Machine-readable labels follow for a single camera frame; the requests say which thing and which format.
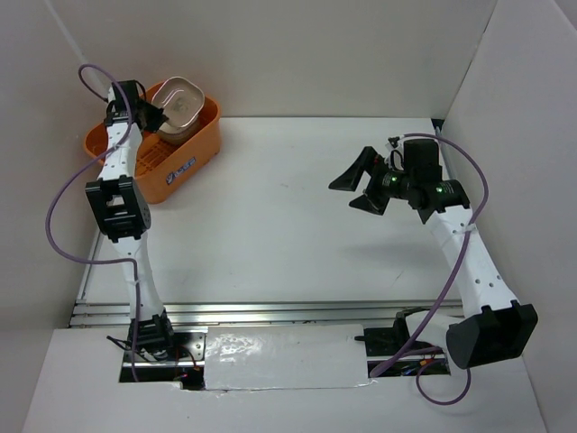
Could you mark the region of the cream panda plate back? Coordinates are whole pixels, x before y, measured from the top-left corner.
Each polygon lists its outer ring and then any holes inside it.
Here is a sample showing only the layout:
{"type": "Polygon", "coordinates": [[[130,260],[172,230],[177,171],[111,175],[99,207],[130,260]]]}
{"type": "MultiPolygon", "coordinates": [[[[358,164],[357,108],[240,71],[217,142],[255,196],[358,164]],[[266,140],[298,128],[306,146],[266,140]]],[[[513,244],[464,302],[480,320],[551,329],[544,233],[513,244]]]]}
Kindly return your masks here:
{"type": "Polygon", "coordinates": [[[180,146],[194,136],[201,128],[202,126],[199,122],[187,127],[175,127],[165,123],[157,131],[157,135],[166,143],[180,146]]]}

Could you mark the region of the brown panda plate back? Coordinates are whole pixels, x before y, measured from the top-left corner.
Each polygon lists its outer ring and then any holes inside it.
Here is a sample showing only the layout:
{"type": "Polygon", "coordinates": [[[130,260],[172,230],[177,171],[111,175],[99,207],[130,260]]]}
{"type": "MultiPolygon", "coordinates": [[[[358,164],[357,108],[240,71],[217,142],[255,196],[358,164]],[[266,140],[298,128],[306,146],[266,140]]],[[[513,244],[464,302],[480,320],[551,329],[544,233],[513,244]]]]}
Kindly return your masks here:
{"type": "Polygon", "coordinates": [[[160,130],[175,134],[192,127],[205,105],[205,93],[186,78],[172,77],[156,91],[151,103],[167,117],[160,130]]]}

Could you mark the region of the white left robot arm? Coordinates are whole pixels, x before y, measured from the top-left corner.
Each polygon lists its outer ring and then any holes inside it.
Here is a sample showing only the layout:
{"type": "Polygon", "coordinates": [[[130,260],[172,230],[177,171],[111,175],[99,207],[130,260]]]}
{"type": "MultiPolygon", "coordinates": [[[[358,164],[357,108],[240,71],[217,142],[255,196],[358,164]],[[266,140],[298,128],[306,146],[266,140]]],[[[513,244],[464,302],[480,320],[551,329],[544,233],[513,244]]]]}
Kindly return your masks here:
{"type": "Polygon", "coordinates": [[[85,192],[100,232],[112,243],[127,284],[130,325],[127,345],[135,357],[166,361],[178,349],[167,311],[156,290],[148,255],[151,212],[136,178],[136,156],[145,131],[164,122],[161,109],[139,98],[131,104],[133,120],[115,100],[106,110],[107,150],[97,180],[85,192]]]}

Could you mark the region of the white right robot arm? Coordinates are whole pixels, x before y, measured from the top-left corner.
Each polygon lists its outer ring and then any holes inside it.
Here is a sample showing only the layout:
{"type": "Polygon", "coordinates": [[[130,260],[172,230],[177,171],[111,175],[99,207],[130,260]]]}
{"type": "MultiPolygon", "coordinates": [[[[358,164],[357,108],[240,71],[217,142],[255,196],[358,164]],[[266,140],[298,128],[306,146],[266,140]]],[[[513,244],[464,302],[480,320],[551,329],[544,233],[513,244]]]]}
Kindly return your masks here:
{"type": "Polygon", "coordinates": [[[354,191],[363,175],[370,181],[350,207],[383,215],[392,199],[418,213],[453,266],[448,283],[458,290],[462,320],[433,309],[399,314],[392,332],[394,346],[410,354],[423,343],[440,347],[451,368],[460,370],[521,356],[537,323],[535,308],[522,304],[499,275],[486,249],[470,200],[458,180],[444,179],[438,143],[413,139],[403,144],[403,165],[366,146],[353,164],[329,187],[354,191]]]}

